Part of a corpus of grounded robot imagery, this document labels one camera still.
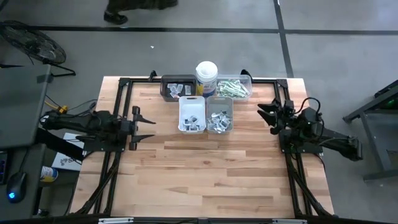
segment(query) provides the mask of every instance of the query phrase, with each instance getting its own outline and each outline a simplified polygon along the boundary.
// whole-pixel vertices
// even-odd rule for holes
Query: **plastic bin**
[[[182,84],[183,89],[178,95],[181,96],[195,96],[197,92],[197,78],[194,75],[163,75],[160,81],[160,94],[166,102],[178,102],[178,98],[173,98],[170,93],[170,88],[167,88],[169,83]],[[190,91],[186,91],[186,86],[190,86]]]
[[[178,129],[184,134],[201,134],[206,129],[206,101],[202,96],[183,96],[180,97],[180,114]],[[197,124],[202,128],[197,131],[184,130],[184,121],[191,116],[198,118]]]
[[[228,128],[222,132],[218,133],[215,130],[209,129],[207,126],[207,131],[211,134],[228,134],[233,130],[234,126],[234,101],[231,97],[222,97],[222,96],[209,96],[207,98],[207,114],[206,114],[206,125],[207,125],[207,119],[211,118],[211,114],[213,113],[219,113],[221,111],[226,111],[227,115],[231,117],[230,120],[230,125]]]
[[[240,83],[248,90],[248,95],[246,97],[232,97],[234,101],[246,101],[252,95],[252,85],[251,85],[251,77],[249,75],[218,75],[217,78],[217,96],[226,96],[220,92],[219,83],[222,81],[228,80],[239,80]]]

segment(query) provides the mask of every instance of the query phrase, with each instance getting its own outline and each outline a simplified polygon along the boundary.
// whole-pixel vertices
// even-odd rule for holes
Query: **dark plastic bin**
[[[167,84],[176,83],[183,84],[183,89],[178,95],[181,96],[195,96],[197,92],[197,78],[194,75],[163,75],[160,81],[160,94],[166,102],[178,102],[178,98],[173,98]],[[191,95],[185,94],[185,86],[191,87]]]

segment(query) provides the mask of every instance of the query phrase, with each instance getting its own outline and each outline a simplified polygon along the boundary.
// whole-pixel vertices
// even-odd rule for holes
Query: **white lid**
[[[217,65],[213,62],[204,61],[197,66],[197,78],[201,82],[211,82],[217,77],[217,74]]]

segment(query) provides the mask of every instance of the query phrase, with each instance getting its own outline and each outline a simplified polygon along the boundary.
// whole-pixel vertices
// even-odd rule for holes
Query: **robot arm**
[[[60,114],[57,111],[48,111],[40,119],[46,130],[71,129],[86,133],[86,136],[77,136],[76,139],[85,143],[86,151],[124,150],[126,137],[131,136],[130,150],[136,150],[137,142],[152,137],[153,134],[137,136],[137,122],[155,124],[140,114],[138,106],[132,107],[133,120],[112,115],[109,111],[92,111],[84,114]]]
[[[271,104],[259,104],[261,110],[257,112],[272,126],[271,134],[279,134],[282,130],[289,128],[289,135],[284,139],[290,145],[299,148],[312,145],[323,146],[338,151],[342,156],[352,161],[363,159],[362,144],[351,136],[337,133],[326,129],[322,114],[312,108],[306,108],[296,116],[293,101],[281,103],[274,100]]]

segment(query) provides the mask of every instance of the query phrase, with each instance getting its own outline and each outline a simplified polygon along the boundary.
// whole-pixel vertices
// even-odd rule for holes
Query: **butcher block tabletop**
[[[97,111],[113,111],[119,79],[104,77]],[[304,81],[287,81],[297,110],[307,97]],[[113,217],[294,217],[285,157],[277,136],[257,114],[258,103],[274,99],[272,85],[253,84],[248,101],[234,102],[233,131],[226,135],[182,134],[177,127],[178,102],[165,102],[159,87],[160,83],[133,86],[128,119],[133,105],[141,107],[143,117],[156,124],[139,123],[138,134],[155,136],[138,143],[137,151],[122,153]],[[83,161],[71,212],[81,208],[98,186],[103,157],[103,152],[95,152]],[[309,189],[333,213],[319,158],[303,154],[303,164]],[[297,193],[304,212],[302,193]]]

